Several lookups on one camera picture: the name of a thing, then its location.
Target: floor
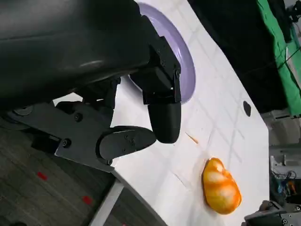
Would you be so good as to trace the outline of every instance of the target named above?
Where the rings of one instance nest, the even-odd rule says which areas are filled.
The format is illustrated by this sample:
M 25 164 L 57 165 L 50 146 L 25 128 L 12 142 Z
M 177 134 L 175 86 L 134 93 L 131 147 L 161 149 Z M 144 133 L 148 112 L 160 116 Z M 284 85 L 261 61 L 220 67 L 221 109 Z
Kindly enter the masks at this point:
M 0 129 L 0 217 L 11 223 L 87 226 L 114 179 L 111 174 L 36 151 L 22 132 Z M 159 224 L 124 189 L 105 225 Z

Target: table surface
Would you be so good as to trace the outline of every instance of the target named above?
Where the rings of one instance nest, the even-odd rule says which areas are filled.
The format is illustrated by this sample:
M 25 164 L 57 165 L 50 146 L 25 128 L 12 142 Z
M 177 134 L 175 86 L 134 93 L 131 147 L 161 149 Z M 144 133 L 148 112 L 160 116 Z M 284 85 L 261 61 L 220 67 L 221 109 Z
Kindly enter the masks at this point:
M 144 0 L 163 12 L 188 45 L 196 68 L 192 99 L 182 105 L 182 126 L 173 145 L 158 141 L 115 159 L 114 174 L 169 226 L 240 225 L 269 199 L 268 129 L 226 56 L 186 0 Z M 251 117 L 243 101 L 252 108 Z M 151 128 L 142 95 L 122 79 L 112 126 Z M 194 137 L 196 144 L 188 135 Z M 220 158 L 242 194 L 241 205 L 219 215 L 204 203 L 200 174 L 208 158 Z

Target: small hole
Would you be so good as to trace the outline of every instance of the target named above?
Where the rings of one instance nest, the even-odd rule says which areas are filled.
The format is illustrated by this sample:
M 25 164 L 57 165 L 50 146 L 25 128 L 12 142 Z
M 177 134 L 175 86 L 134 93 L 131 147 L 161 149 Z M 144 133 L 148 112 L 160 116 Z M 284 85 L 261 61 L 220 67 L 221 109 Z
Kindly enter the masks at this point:
M 244 110 L 245 110 L 246 115 L 250 117 L 251 116 L 251 106 L 246 101 L 244 101 L 243 105 L 244 105 Z

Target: wires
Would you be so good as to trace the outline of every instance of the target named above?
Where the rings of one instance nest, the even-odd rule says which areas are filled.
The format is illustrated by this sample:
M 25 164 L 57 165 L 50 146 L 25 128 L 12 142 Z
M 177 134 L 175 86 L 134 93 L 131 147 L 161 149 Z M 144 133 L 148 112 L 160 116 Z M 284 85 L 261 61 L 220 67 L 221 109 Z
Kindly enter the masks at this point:
M 294 51 L 294 53 L 291 54 L 290 57 L 289 57 L 287 60 L 285 60 L 285 61 L 284 61 L 277 69 L 279 69 L 280 67 L 282 67 L 282 66 L 283 66 L 290 58 L 292 58 L 293 55 L 295 55 L 300 49 L 301 49 L 301 47 L 299 47 L 296 51 Z

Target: orange mark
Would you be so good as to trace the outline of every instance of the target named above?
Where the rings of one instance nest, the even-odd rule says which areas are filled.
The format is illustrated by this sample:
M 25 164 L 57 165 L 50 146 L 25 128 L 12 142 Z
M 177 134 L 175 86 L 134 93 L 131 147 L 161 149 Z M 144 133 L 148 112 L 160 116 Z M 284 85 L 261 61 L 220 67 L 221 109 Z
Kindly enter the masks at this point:
M 188 133 L 186 133 L 186 134 L 187 134 L 187 136 L 189 136 L 189 138 L 190 138 L 191 140 L 194 141 L 194 143 L 198 144 L 198 140 L 197 140 L 197 139 L 193 138 L 193 137 L 190 136 Z

